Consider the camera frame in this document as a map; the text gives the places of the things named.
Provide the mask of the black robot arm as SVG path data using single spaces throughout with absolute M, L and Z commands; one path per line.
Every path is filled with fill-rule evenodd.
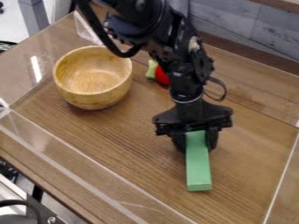
M 188 134 L 204 133 L 210 150 L 220 133 L 233 126 L 230 107 L 205 100 L 214 60 L 208 55 L 193 22 L 169 0 L 75 0 L 93 31 L 107 49 L 121 58 L 147 50 L 170 79 L 176 106 L 154 117 L 157 134 L 168 135 L 180 151 L 188 150 Z

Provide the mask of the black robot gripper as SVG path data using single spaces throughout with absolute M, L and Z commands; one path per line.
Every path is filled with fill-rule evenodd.
M 189 104 L 177 104 L 153 118 L 155 134 L 172 136 L 177 150 L 186 152 L 188 141 L 184 132 L 208 130 L 206 142 L 210 151 L 218 147 L 220 130 L 233 126 L 232 107 L 212 104 L 202 100 Z

